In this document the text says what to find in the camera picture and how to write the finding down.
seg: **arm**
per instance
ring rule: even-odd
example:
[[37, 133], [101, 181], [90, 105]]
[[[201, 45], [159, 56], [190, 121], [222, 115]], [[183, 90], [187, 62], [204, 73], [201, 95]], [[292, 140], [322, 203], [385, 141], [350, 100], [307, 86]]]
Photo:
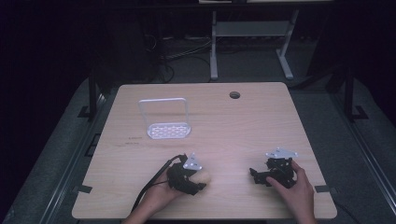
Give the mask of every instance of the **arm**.
[[[167, 180], [166, 170], [158, 177], [155, 183]], [[185, 193], [171, 189], [167, 182], [157, 184], [148, 189], [140, 204], [122, 222], [123, 224], [142, 224], [157, 212], [163, 210], [166, 205], [175, 198]]]
[[314, 214], [314, 189], [309, 183], [305, 170], [295, 161], [291, 162], [291, 167], [297, 174], [297, 183], [290, 189], [286, 189], [272, 177], [266, 180], [280, 194], [291, 213], [300, 224], [316, 224]]

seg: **wire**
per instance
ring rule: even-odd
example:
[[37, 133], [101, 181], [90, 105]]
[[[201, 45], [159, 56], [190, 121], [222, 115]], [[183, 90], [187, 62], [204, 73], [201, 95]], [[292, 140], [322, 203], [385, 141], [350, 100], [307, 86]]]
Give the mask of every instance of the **wire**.
[[247, 41], [235, 41], [234, 36], [229, 36], [230, 38], [224, 38], [219, 42], [217, 47], [218, 54], [235, 54], [248, 49]]
[[159, 183], [152, 184], [151, 186], [163, 184], [163, 183], [166, 183], [166, 182], [168, 182], [168, 180], [165, 180], [165, 181], [163, 181], [163, 182], [159, 182]]
[[155, 47], [157, 47], [157, 38], [155, 38], [154, 35], [145, 35], [145, 37], [150, 37], [153, 40], [153, 46], [150, 47], [149, 49], [146, 49], [146, 51], [152, 52]]
[[204, 43], [203, 45], [201, 45], [199, 47], [196, 47], [194, 49], [189, 49], [189, 50], [186, 50], [186, 51], [174, 54], [174, 55], [162, 56], [162, 57], [160, 57], [160, 59], [162, 59], [162, 60], [174, 60], [174, 59], [181, 58], [183, 56], [187, 56], [187, 55], [190, 55], [190, 54], [193, 54], [193, 53], [198, 53], [200, 51], [203, 51], [203, 50], [207, 49], [210, 46], [211, 43], [212, 43], [212, 40], [209, 39], [206, 43]]
[[351, 212], [349, 212], [349, 211], [347, 210], [346, 207], [344, 207], [343, 205], [341, 205], [340, 203], [338, 203], [338, 202], [336, 202], [336, 201], [334, 201], [334, 204], [335, 204], [336, 206], [340, 207], [341, 209], [343, 209], [344, 212], [346, 212], [356, 223], [361, 224], [361, 223], [358, 221], [358, 219], [357, 219]]
[[167, 63], [161, 63], [160, 65], [163, 65], [165, 67], [166, 72], [168, 72], [168, 70], [171, 70], [171, 77], [169, 77], [168, 79], [165, 79], [165, 75], [161, 70], [159, 76], [159, 79], [162, 83], [169, 83], [175, 76], [175, 69], [172, 66], [168, 65]]
[[188, 59], [188, 58], [198, 59], [198, 60], [201, 60], [202, 62], [206, 63], [208, 66], [210, 66], [210, 63], [207, 60], [205, 60], [205, 59], [203, 59], [201, 57], [198, 57], [198, 56], [186, 56], [186, 57], [183, 57], [183, 58], [184, 59]]
[[142, 190], [140, 190], [139, 195], [137, 195], [136, 201], [134, 202], [134, 207], [132, 208], [132, 211], [131, 211], [131, 212], [133, 212], [133, 211], [136, 209], [136, 207], [139, 205], [140, 201], [142, 200], [143, 195], [146, 193], [146, 191], [147, 191], [149, 188], [151, 188], [151, 187], [153, 186], [153, 183], [154, 183], [154, 182], [157, 180], [157, 178], [169, 167], [169, 165], [172, 163], [172, 161], [174, 161], [174, 160], [177, 159], [177, 158], [181, 159], [181, 157], [182, 157], [181, 155], [177, 155], [177, 156], [175, 156], [174, 158], [172, 158], [171, 160], [167, 161], [167, 162], [163, 165], [163, 167], [161, 167], [161, 169], [157, 172], [157, 174], [155, 174], [155, 176], [152, 177], [152, 178], [150, 179], [150, 181], [146, 184], [146, 186], [143, 187]]

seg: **white metal stand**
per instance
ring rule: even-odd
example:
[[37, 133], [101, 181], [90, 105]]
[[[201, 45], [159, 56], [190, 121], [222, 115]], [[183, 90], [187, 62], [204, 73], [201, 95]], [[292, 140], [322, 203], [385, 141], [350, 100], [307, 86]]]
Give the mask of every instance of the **white metal stand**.
[[216, 11], [213, 11], [212, 20], [212, 50], [210, 52], [210, 78], [218, 79], [218, 60], [216, 58], [217, 36], [285, 36], [281, 49], [276, 50], [283, 72], [287, 79], [293, 79], [286, 51], [297, 21], [299, 10], [294, 10], [289, 21], [217, 21]]

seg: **finger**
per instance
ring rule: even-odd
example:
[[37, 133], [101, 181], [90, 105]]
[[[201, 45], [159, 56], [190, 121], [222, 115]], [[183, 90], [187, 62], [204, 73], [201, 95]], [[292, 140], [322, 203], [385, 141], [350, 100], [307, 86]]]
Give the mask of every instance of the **finger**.
[[291, 168], [293, 169], [293, 171], [294, 171], [295, 173], [297, 173], [297, 171], [299, 171], [300, 169], [302, 169], [302, 168], [300, 167], [300, 165], [297, 164], [297, 161], [291, 161]]
[[285, 192], [287, 191], [287, 189], [285, 187], [283, 187], [283, 185], [281, 185], [279, 182], [277, 182], [277, 180], [273, 179], [271, 176], [267, 176], [267, 178], [265, 178], [265, 180], [274, 187], [274, 189], [281, 195], [283, 196], [285, 194]]
[[298, 180], [308, 180], [308, 177], [306, 176], [305, 169], [301, 168], [296, 161], [291, 162], [291, 168], [294, 170], [294, 172], [297, 174], [297, 181]]

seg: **wooden table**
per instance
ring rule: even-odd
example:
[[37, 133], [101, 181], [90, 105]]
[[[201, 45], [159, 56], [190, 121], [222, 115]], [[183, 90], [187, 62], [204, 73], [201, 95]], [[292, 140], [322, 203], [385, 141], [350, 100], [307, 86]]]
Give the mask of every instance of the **wooden table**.
[[[230, 92], [238, 91], [239, 99]], [[183, 97], [191, 133], [183, 139], [150, 139], [139, 111], [143, 99]], [[166, 113], [166, 106], [157, 108]], [[249, 168], [267, 171], [266, 152], [298, 152], [313, 186], [326, 185], [289, 91], [283, 83], [126, 85], [119, 89], [83, 181], [73, 217], [125, 218], [139, 191], [165, 162], [195, 152], [212, 181], [156, 214], [160, 219], [273, 219], [291, 214], [273, 188], [254, 184]], [[315, 193], [317, 218], [333, 218], [329, 192]]]

